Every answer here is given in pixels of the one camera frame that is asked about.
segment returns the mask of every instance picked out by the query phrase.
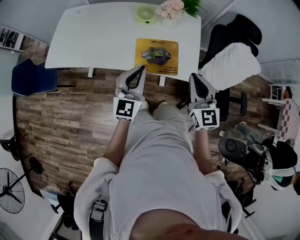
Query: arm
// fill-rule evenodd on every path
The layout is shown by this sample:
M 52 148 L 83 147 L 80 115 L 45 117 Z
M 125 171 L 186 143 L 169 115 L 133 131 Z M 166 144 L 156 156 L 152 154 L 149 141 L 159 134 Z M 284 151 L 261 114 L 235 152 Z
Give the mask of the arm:
M 211 155 L 207 131 L 196 131 L 194 158 L 200 172 L 202 172 L 204 175 L 214 171 L 212 162 L 210 160 Z
M 110 160 L 116 167 L 120 167 L 121 161 L 123 159 L 129 124 L 129 121 L 119 120 L 118 125 L 103 155 L 104 158 Z

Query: hair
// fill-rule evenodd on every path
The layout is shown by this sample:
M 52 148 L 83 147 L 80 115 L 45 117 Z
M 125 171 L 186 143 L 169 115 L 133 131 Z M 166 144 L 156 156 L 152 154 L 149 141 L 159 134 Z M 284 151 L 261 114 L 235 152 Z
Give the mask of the hair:
M 300 176 L 299 175 L 294 184 L 294 190 L 296 191 L 297 195 L 300 195 Z

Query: pink flower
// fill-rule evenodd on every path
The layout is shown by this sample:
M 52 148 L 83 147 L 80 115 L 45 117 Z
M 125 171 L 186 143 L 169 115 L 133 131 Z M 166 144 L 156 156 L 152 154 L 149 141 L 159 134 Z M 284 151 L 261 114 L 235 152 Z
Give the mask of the pink flower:
M 178 19 L 178 17 L 181 15 L 181 13 L 180 12 L 178 12 L 178 11 L 176 11 L 176 10 L 172 10 L 171 12 L 170 12 L 170 17 L 171 17 L 171 19 Z
M 181 18 L 181 16 L 182 16 L 182 13 L 183 12 L 178 12 L 177 14 L 176 14 L 176 16 L 174 16 L 174 19 L 176 19 L 176 20 L 179 20 L 180 18 Z
M 170 14 L 176 12 L 171 6 L 166 7 L 165 10 Z
M 171 7 L 175 10 L 182 10 L 184 8 L 184 3 L 181 0 L 169 0 Z
M 162 11 L 162 12 L 161 12 L 161 16 L 162 16 L 163 18 L 166 18 L 166 17 L 168 16 L 168 13 L 167 13 L 166 11 Z
M 170 0 L 164 1 L 162 4 L 160 4 L 160 6 L 162 8 L 167 8 L 167 7 L 171 6 L 171 2 L 170 2 Z
M 160 8 L 156 8 L 155 12 L 156 12 L 157 15 L 161 15 L 161 9 Z

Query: table leg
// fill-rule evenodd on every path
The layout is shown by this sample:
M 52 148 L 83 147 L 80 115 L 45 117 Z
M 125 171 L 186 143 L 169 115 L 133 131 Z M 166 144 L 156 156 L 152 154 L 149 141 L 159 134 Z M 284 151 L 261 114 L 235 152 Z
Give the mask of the table leg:
M 161 87 L 165 86 L 165 76 L 160 76 L 159 85 Z
M 269 98 L 262 98 L 262 101 L 274 105 L 283 105 L 285 103 L 284 101 L 281 100 L 269 99 Z
M 266 129 L 268 131 L 271 131 L 273 133 L 279 134 L 279 130 L 277 130 L 277 129 L 274 129 L 274 128 L 271 128 L 271 127 L 267 127 L 267 126 L 262 125 L 262 124 L 257 124 L 257 126 L 260 127 L 260 128 L 264 128 L 264 129 Z
M 94 68 L 93 68 L 93 67 L 90 67 L 90 68 L 89 68 L 88 77 L 93 77 L 93 72 L 94 72 Z

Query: office chair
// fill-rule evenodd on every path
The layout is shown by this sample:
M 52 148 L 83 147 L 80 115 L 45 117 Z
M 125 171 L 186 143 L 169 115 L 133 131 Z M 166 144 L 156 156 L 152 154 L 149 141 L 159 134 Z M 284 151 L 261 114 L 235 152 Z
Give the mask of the office chair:
M 13 69 L 11 90 L 15 94 L 28 97 L 33 93 L 55 90 L 57 82 L 57 69 L 46 69 L 45 63 L 35 65 L 31 59 L 26 59 Z
M 57 200 L 59 204 L 57 206 L 51 204 L 51 207 L 56 214 L 58 214 L 57 209 L 61 207 L 64 211 L 64 215 L 62 218 L 62 222 L 64 226 L 76 231 L 79 229 L 74 219 L 74 202 L 75 202 L 76 192 L 74 191 L 72 185 L 73 185 L 72 182 L 68 183 L 70 191 L 74 196 L 57 195 Z
M 5 151 L 8 151 L 13 156 L 14 160 L 19 161 L 20 160 L 20 154 L 17 147 L 17 142 L 15 139 L 15 135 L 9 139 L 9 140 L 3 140 L 0 139 L 0 144 L 3 147 Z
M 255 185 L 253 185 L 250 189 L 250 191 L 246 192 L 245 194 L 243 193 L 243 184 L 245 182 L 244 178 L 241 178 L 241 184 L 239 185 L 239 183 L 237 181 L 227 181 L 228 186 L 231 188 L 231 190 L 233 191 L 234 195 L 236 196 L 236 198 L 239 200 L 239 202 L 242 205 L 243 211 L 246 214 L 245 218 L 248 218 L 250 216 L 252 216 L 255 211 L 249 213 L 246 210 L 246 207 L 250 206 L 251 204 L 256 202 L 256 199 L 253 199 L 253 192 L 254 192 L 254 188 Z
M 258 49 L 255 44 L 259 45 L 261 41 L 262 32 L 260 29 L 251 20 L 238 14 L 227 26 L 220 24 L 214 26 L 206 56 L 204 60 L 199 63 L 198 68 L 203 68 L 205 64 L 231 43 L 243 43 L 249 46 L 251 53 L 256 57 L 258 55 Z M 247 114 L 247 95 L 245 92 L 241 92 L 241 98 L 236 98 L 230 97 L 229 89 L 222 90 L 216 93 L 216 100 L 217 108 L 220 109 L 220 121 L 227 120 L 230 102 L 241 105 L 241 116 Z
M 240 98 L 231 97 L 230 89 L 227 88 L 224 91 L 216 93 L 217 108 L 220 109 L 220 122 L 225 122 L 228 118 L 229 103 L 240 104 L 240 115 L 246 116 L 247 114 L 247 95 L 245 92 L 240 92 Z

